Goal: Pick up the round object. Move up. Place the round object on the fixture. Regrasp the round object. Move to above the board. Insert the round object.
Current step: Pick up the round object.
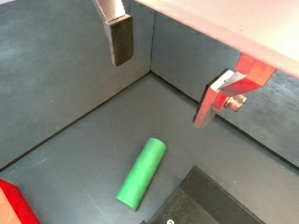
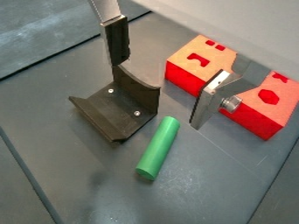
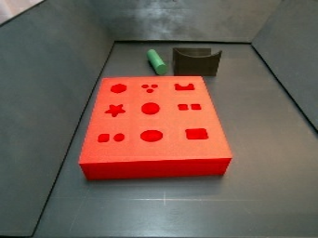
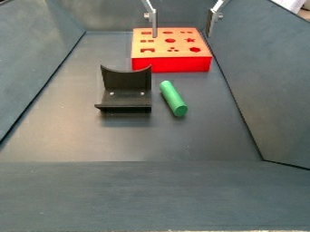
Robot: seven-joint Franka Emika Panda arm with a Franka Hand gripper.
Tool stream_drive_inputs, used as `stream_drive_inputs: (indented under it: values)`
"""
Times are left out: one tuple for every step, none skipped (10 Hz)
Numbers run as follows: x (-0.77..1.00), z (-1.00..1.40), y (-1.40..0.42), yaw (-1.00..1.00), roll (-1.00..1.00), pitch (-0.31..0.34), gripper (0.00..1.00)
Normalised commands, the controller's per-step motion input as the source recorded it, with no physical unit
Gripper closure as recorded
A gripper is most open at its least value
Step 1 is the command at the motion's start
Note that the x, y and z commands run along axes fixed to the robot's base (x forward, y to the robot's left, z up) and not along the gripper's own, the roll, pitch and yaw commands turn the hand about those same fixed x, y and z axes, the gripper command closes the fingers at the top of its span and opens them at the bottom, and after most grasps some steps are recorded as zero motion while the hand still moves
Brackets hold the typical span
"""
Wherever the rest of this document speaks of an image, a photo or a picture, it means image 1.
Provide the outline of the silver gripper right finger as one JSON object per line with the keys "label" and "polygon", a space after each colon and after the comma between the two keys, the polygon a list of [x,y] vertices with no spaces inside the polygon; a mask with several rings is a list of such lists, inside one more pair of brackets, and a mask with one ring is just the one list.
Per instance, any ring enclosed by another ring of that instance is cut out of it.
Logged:
{"label": "silver gripper right finger", "polygon": [[247,101],[245,93],[262,88],[277,69],[242,53],[235,70],[226,69],[206,86],[194,117],[194,125],[203,128],[225,108],[239,111]]}

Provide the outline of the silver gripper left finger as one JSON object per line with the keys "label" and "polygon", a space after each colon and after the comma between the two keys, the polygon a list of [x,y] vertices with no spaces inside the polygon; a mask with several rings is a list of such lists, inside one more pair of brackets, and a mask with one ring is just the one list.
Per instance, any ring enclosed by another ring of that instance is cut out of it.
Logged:
{"label": "silver gripper left finger", "polygon": [[134,56],[134,18],[127,14],[122,0],[92,1],[103,19],[112,63],[119,67]]}

